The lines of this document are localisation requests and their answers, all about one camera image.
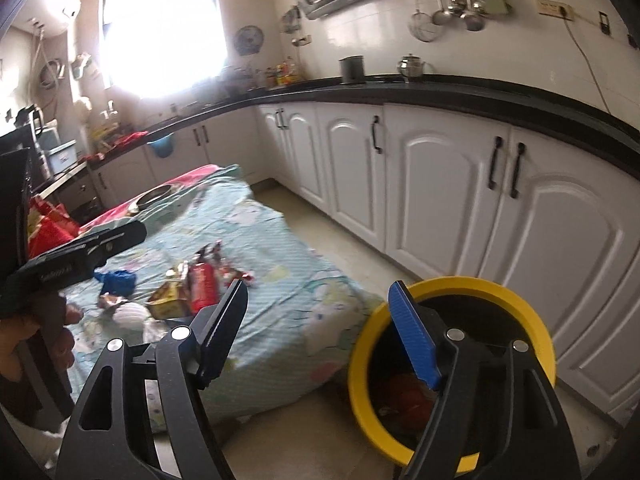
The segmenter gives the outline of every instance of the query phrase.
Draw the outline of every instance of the pink tablecloth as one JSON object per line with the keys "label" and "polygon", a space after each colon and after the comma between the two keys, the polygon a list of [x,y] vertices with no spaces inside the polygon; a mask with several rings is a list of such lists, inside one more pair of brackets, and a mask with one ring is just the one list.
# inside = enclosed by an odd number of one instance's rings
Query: pink tablecloth
{"label": "pink tablecloth", "polygon": [[[216,166],[215,164],[208,164],[206,166],[196,168],[195,170],[191,170],[188,173],[182,174],[181,176],[177,176],[176,178],[173,178],[171,180],[167,180],[165,184],[182,184],[183,186],[190,186],[191,184],[195,184],[201,178],[204,178],[219,169],[220,167]],[[102,213],[100,216],[98,216],[98,218],[91,220],[88,224],[84,224],[80,228],[80,233],[82,234],[84,232],[87,232],[92,227],[107,223],[111,220],[115,220],[116,218],[122,218],[123,216],[126,216],[129,204],[131,204],[131,202],[142,195],[144,195],[144,193],[133,197],[131,200],[127,200],[126,202],[114,207],[113,209],[109,209],[106,213]]]}

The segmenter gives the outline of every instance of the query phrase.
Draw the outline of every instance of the blue plastic wrapper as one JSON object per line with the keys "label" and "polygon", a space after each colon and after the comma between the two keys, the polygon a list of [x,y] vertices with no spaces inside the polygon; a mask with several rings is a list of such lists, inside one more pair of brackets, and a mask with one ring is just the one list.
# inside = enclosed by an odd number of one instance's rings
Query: blue plastic wrapper
{"label": "blue plastic wrapper", "polygon": [[128,298],[136,288],[136,275],[128,270],[110,270],[110,272],[94,270],[94,278],[102,283],[100,295],[113,294]]}

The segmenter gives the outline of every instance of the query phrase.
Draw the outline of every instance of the drawer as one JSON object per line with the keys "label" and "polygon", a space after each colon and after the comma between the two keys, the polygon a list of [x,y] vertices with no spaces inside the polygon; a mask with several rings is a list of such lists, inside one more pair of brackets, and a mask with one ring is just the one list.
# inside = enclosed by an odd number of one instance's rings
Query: drawer
{"label": "drawer", "polygon": [[92,200],[97,193],[89,175],[64,186],[56,193],[58,201],[65,205],[67,211],[73,211],[78,206]]}

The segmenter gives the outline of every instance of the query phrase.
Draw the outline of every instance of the blue basket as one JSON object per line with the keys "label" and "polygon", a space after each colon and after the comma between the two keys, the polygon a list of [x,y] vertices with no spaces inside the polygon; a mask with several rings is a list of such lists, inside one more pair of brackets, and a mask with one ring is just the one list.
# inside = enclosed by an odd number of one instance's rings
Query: blue basket
{"label": "blue basket", "polygon": [[174,134],[147,143],[154,150],[158,158],[167,158],[174,152]]}

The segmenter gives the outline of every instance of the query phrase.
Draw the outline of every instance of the yellow trash can rim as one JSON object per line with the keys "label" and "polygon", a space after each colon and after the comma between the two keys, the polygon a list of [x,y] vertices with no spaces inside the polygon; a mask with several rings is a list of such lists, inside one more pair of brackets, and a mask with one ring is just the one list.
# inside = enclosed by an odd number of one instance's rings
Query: yellow trash can rim
{"label": "yellow trash can rim", "polygon": [[[523,327],[549,382],[552,386],[555,385],[556,353],[549,332],[532,307],[508,288],[481,278],[464,276],[433,278],[407,288],[416,302],[438,296],[462,295],[481,298],[500,306]],[[391,314],[386,302],[382,303],[365,323],[351,354],[348,374],[349,397],[356,420],[371,443],[391,460],[405,466],[411,460],[414,451],[400,444],[385,429],[373,409],[368,390],[367,374],[371,355],[378,339],[390,323]],[[475,469],[478,456],[478,453],[463,456],[458,465],[458,473],[467,473]]]}

